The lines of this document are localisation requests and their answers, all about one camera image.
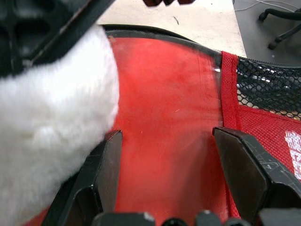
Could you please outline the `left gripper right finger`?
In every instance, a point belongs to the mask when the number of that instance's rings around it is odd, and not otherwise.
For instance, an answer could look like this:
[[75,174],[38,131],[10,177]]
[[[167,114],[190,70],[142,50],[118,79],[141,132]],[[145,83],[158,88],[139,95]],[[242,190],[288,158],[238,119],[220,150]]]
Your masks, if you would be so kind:
[[242,131],[214,127],[224,177],[247,222],[301,222],[301,182],[260,142]]

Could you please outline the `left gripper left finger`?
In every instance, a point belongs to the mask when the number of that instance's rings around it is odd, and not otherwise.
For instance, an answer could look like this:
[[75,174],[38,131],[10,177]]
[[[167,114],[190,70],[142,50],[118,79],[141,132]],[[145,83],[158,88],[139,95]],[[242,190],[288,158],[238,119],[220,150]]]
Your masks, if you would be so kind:
[[79,171],[66,180],[43,220],[43,226],[92,226],[104,211],[114,211],[120,172],[122,131],[108,133]]

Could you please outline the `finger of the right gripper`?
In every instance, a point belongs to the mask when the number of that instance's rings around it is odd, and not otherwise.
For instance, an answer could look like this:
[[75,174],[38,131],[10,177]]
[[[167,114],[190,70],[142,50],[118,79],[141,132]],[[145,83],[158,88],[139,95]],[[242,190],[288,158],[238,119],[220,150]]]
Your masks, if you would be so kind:
[[174,1],[178,2],[180,5],[192,4],[195,0],[143,0],[144,4],[148,7],[155,7],[161,4],[162,2],[169,6]]

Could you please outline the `white fluffy plush toy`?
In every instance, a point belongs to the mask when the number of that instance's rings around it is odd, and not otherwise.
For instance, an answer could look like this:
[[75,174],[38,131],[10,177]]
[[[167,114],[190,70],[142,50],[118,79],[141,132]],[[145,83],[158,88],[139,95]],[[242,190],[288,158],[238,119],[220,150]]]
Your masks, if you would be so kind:
[[0,226],[21,226],[51,204],[112,128],[118,102],[99,25],[63,58],[0,79]]

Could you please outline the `black clear zip pouch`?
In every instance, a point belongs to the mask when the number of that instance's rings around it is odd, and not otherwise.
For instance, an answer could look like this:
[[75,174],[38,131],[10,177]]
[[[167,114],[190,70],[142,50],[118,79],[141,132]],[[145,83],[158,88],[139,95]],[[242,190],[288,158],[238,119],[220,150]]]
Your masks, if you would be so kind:
[[[221,125],[215,127],[235,129],[254,136],[269,154],[284,164],[301,182],[301,67],[273,65],[214,51],[153,27],[115,24],[106,25],[105,30],[110,40],[162,40],[195,49],[210,57],[213,61],[222,121]],[[147,211],[120,212],[115,207],[114,211],[98,214],[92,226],[301,226],[301,222],[243,220],[225,177],[224,181],[228,208],[225,220],[211,210],[202,210],[195,215],[192,224],[178,217],[169,217],[157,224],[155,217]],[[48,210],[24,226],[43,226]]]

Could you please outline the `black office chair base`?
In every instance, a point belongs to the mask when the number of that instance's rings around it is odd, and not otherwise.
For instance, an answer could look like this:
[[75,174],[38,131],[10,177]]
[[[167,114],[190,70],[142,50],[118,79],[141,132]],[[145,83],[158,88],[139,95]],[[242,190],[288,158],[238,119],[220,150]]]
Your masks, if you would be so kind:
[[[284,12],[272,8],[266,9],[258,16],[258,20],[263,22],[268,15],[272,15],[281,19],[290,20],[290,21],[300,21],[301,22],[301,8],[293,12]],[[274,50],[281,42],[292,37],[297,32],[301,31],[301,23],[287,32],[277,36],[272,42],[268,44],[268,49]]]

